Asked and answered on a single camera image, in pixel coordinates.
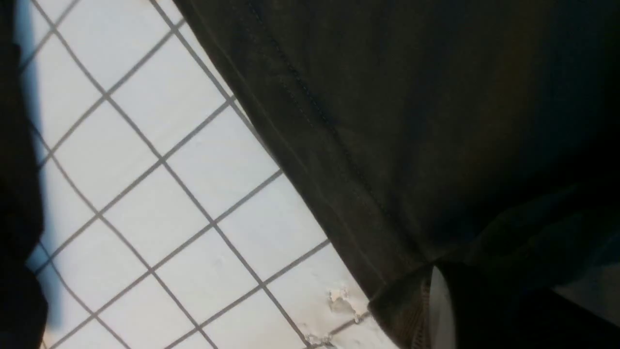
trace black fabric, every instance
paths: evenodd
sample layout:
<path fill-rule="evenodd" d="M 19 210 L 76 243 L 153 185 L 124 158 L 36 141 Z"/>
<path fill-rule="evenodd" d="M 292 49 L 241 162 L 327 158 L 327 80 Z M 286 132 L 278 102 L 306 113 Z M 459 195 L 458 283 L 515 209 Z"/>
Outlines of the black fabric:
<path fill-rule="evenodd" d="M 38 349 L 47 302 L 24 263 L 43 231 L 43 213 L 12 43 L 13 8 L 13 0 L 0 0 L 0 348 Z"/>
<path fill-rule="evenodd" d="M 370 298 L 428 262 L 468 261 L 496 217 L 548 194 L 532 211 L 546 220 L 500 229 L 506 259 L 481 262 L 527 273 L 547 261 L 513 248 L 542 237 L 563 277 L 524 274 L 515 292 L 593 263 L 596 237 L 557 269 L 565 232 L 599 218 L 593 234 L 614 232 L 617 181 L 599 206 L 605 188 L 561 196 L 617 173 L 618 1 L 175 2 Z"/>

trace dark clothing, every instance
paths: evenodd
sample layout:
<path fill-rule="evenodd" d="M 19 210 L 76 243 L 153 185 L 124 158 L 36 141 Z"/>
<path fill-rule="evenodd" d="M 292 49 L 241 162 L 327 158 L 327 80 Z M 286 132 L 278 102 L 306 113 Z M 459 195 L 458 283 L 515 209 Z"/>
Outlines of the dark clothing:
<path fill-rule="evenodd" d="M 521 294 L 609 252 L 618 1 L 175 2 L 373 304 L 439 258 Z"/>
<path fill-rule="evenodd" d="M 43 232 L 43 213 L 12 16 L 13 0 L 0 0 L 0 348 L 38 349 L 47 302 L 24 264 Z"/>

